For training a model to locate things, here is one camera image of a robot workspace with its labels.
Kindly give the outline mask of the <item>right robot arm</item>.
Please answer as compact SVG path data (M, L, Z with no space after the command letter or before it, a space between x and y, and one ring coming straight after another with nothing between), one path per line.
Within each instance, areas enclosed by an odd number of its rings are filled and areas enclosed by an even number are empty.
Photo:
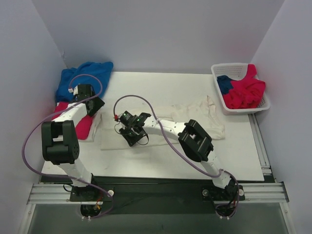
M183 160L193 167L195 162L203 166L204 170L198 171L212 179L218 197L227 199L233 194L231 175L222 168L214 152L212 138L197 121L191 119L185 123L174 122L157 119L149 113L132 115L128 111L115 116L115 121L121 124L118 133L129 146L139 144L142 138L148 138L149 135L163 136Z

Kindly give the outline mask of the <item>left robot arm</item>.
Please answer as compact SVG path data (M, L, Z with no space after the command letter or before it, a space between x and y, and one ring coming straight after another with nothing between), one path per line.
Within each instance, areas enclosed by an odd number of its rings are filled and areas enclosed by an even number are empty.
M98 187L92 183L89 172L79 157L79 140L92 140L99 122L98 111L105 102L96 96L90 84L79 84L74 99L65 111L41 125L42 154L45 161L60 167L71 177L73 186L89 201L98 196Z

